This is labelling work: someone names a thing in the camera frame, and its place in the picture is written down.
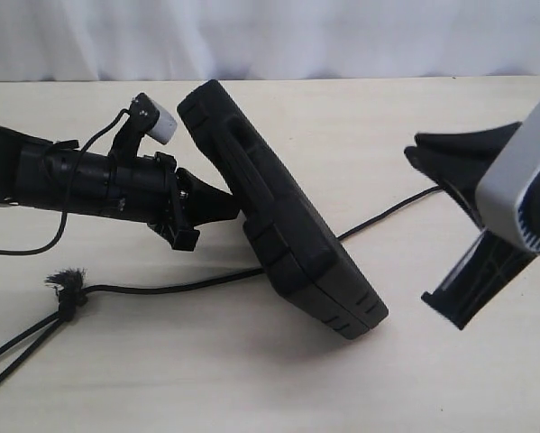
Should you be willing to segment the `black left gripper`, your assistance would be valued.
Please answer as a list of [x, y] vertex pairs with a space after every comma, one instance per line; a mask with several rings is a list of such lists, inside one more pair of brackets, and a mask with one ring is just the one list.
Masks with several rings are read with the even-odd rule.
[[[193, 226], [234, 220], [240, 212], [233, 195], [178, 167], [162, 152], [135, 157], [129, 166], [113, 162], [109, 178], [109, 216], [143, 222], [172, 250], [194, 251], [200, 232]], [[175, 172], [179, 200], [171, 200]]]

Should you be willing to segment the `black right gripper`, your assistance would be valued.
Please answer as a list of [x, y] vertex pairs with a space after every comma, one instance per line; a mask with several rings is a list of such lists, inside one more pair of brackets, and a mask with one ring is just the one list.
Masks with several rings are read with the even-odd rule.
[[[481, 178], [522, 125], [512, 122], [491, 129], [446, 134], [417, 133], [404, 149], [409, 164], [440, 187], [471, 221], [481, 226], [475, 191]], [[540, 175], [537, 185], [537, 230], [540, 234]], [[483, 229], [460, 260], [421, 300], [463, 330], [536, 255]]]

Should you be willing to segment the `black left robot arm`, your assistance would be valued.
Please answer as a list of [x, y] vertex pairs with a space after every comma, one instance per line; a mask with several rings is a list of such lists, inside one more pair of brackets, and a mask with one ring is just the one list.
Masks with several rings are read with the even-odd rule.
[[173, 156], [139, 155], [144, 135], [127, 120], [103, 155], [0, 126], [0, 206], [144, 223], [172, 249], [192, 251], [199, 226], [233, 220], [240, 208]]

